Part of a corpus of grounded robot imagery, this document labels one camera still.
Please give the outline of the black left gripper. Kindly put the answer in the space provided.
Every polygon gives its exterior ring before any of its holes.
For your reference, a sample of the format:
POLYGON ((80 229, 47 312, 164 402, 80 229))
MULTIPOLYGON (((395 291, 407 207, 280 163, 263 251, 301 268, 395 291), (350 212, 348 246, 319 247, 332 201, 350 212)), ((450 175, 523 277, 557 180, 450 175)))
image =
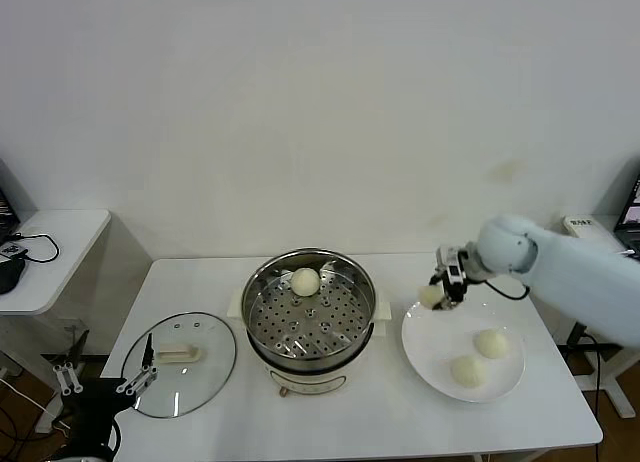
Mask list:
POLYGON ((71 346, 63 361, 53 366, 61 395, 70 396, 72 411, 69 445, 77 451, 105 451, 115 417, 132 406, 131 395, 142 395, 157 379, 152 334, 146 338, 141 367, 134 377, 96 378, 80 383, 76 369, 80 363, 89 330, 71 346))

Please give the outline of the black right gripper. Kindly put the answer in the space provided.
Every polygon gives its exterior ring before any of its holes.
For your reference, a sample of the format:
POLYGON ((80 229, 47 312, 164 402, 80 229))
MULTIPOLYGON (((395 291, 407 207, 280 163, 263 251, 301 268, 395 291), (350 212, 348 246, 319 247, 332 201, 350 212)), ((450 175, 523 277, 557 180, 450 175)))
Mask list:
POLYGON ((437 267, 428 282, 429 286, 442 286, 444 300, 431 307, 433 311, 449 311, 455 309, 464 301, 467 292, 467 282, 464 278, 451 279, 443 267, 437 267))

